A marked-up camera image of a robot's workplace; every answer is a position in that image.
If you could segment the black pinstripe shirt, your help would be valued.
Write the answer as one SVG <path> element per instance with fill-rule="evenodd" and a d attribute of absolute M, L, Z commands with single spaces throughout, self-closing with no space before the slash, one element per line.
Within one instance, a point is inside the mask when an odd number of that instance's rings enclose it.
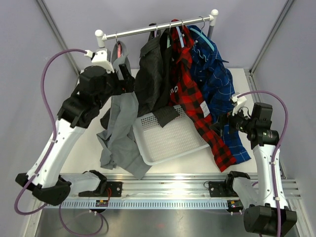
<path fill-rule="evenodd" d="M 151 31 L 148 41 L 140 50 L 139 70 L 136 74 L 134 91 L 139 103 L 137 117 L 154 113 L 160 124 L 166 125 L 176 118 L 175 110 L 168 108 L 168 104 L 160 109 L 154 109 L 162 82 L 163 65 L 159 41 L 163 32 L 158 30 L 158 36 L 154 38 L 154 32 Z"/>

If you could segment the pink hanger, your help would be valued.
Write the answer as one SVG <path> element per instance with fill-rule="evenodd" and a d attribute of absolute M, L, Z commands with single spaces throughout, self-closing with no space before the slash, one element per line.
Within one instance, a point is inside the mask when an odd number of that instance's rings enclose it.
<path fill-rule="evenodd" d="M 122 45 L 121 42 L 119 41 L 117 43 L 117 58 L 120 58 L 122 56 Z"/>

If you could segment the grey shirt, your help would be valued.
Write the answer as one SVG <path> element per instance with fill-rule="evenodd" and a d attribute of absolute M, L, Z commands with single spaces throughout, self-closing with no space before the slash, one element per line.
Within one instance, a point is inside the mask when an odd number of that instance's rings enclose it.
<path fill-rule="evenodd" d="M 140 180 L 151 168 L 145 164 L 134 139 L 132 125 L 137 119 L 139 103 L 134 90 L 111 97 L 111 106 L 100 119 L 104 131 L 96 134 L 102 146 L 100 166 L 116 167 Z"/>

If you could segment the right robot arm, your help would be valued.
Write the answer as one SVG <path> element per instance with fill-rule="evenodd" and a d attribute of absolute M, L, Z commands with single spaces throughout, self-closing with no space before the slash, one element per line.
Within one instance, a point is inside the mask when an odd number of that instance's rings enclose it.
<path fill-rule="evenodd" d="M 247 135 L 255 157 L 258 187 L 247 173 L 231 171 L 224 181 L 208 182 L 211 197 L 237 197 L 241 201 L 244 228 L 249 233 L 283 237 L 297 222 L 297 214 L 286 201 L 279 168 L 279 133 L 271 129 L 273 108 L 255 103 L 252 114 L 244 115 L 244 105 L 235 103 L 231 112 L 220 116 L 216 127 Z"/>

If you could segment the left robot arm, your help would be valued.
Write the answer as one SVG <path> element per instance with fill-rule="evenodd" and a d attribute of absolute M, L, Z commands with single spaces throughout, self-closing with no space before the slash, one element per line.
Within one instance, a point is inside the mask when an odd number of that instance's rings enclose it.
<path fill-rule="evenodd" d="M 107 193 L 107 177 L 96 170 L 70 177 L 60 175 L 60 171 L 73 146 L 108 99 L 133 88 L 134 77 L 125 64 L 119 64 L 119 70 L 113 72 L 101 66 L 85 68 L 70 97 L 62 103 L 44 154 L 31 170 L 19 173 L 15 181 L 38 200 L 53 206 L 73 194 L 100 197 Z"/>

